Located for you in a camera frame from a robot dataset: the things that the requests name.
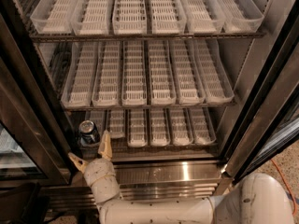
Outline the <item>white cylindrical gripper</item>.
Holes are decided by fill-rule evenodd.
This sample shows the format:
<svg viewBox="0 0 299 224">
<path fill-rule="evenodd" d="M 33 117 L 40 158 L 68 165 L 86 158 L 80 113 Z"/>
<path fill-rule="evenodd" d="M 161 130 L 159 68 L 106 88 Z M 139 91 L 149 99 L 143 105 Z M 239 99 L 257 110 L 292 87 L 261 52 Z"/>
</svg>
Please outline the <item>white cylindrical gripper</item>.
<svg viewBox="0 0 299 224">
<path fill-rule="evenodd" d="M 91 188 L 95 204 L 101 206 L 109 200 L 121 197 L 115 169 L 110 161 L 112 159 L 112 147 L 109 131 L 103 132 L 98 154 L 102 158 L 95 159 L 90 163 L 72 152 L 68 153 L 68 158 L 83 173 L 87 185 Z"/>
</svg>

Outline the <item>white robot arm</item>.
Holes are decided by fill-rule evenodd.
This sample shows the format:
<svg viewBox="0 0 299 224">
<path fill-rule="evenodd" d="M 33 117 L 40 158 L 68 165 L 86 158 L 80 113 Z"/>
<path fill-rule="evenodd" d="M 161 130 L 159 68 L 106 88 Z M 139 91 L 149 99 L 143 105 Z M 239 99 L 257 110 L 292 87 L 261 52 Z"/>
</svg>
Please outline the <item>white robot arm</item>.
<svg viewBox="0 0 299 224">
<path fill-rule="evenodd" d="M 122 198 L 112 164 L 111 138 L 103 133 L 99 157 L 69 159 L 90 187 L 100 224 L 295 224 L 287 194 L 270 175 L 247 175 L 226 195 L 163 202 L 134 202 Z"/>
</svg>

